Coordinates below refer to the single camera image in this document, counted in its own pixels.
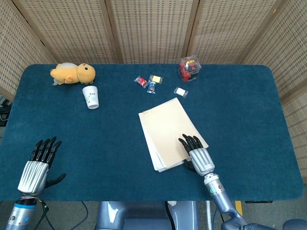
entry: stuffed duck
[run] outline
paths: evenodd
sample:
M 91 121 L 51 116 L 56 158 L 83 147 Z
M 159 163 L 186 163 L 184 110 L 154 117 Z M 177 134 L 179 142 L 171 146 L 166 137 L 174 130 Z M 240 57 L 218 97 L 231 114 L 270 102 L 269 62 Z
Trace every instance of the stuffed duck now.
M 78 66 L 73 63 L 62 63 L 50 71 L 54 81 L 52 85 L 73 84 L 77 82 L 92 84 L 95 74 L 95 69 L 85 63 Z

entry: stack of paper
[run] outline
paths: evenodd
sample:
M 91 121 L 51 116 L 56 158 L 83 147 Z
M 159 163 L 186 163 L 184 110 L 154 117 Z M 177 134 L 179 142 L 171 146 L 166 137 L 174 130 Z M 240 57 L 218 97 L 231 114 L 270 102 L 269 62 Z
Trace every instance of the stack of paper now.
M 197 136 L 202 145 L 208 145 L 200 136 L 178 98 L 139 113 L 141 125 L 155 170 L 162 172 L 183 163 L 189 156 L 178 138 L 182 134 Z

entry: blue felt tablecloth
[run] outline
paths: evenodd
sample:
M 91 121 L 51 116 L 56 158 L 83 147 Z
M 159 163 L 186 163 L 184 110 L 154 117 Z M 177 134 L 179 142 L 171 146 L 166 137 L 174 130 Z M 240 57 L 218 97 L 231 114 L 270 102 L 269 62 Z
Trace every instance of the blue felt tablecloth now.
M 19 197 L 18 182 L 33 146 L 57 136 L 47 200 L 205 200 L 203 178 L 184 165 L 156 172 L 138 113 L 178 95 L 209 144 L 215 172 L 232 200 L 297 198 L 303 183 L 271 71 L 265 66 L 203 65 L 198 78 L 181 82 L 177 65 L 93 65 L 100 106 L 89 110 L 82 84 L 52 86 L 55 65 L 23 73 L 0 146 L 0 200 Z M 164 77 L 149 94 L 133 80 Z

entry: wicker screen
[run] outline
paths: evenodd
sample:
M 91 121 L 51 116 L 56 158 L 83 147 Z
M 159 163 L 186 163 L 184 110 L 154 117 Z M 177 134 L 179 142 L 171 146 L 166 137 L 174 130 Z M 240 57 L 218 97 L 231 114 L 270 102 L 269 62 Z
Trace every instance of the wicker screen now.
M 283 107 L 296 158 L 303 177 L 307 177 L 307 92 Z
M 202 63 L 235 63 L 275 0 L 205 0 L 189 54 Z
M 307 79 L 306 18 L 307 2 L 289 0 L 244 61 L 269 66 L 281 97 Z
M 5 0 L 0 0 L 0 93 L 13 100 L 24 69 L 54 63 Z
M 178 63 L 193 0 L 112 0 L 124 63 Z
M 115 62 L 99 0 L 14 1 L 58 62 Z

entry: white paper cup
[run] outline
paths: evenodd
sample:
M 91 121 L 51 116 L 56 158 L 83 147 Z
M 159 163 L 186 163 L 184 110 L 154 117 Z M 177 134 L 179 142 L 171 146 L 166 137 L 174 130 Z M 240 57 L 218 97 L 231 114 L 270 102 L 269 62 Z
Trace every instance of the white paper cup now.
M 99 107 L 98 89 L 96 86 L 86 86 L 82 89 L 82 92 L 89 109 L 96 109 Z

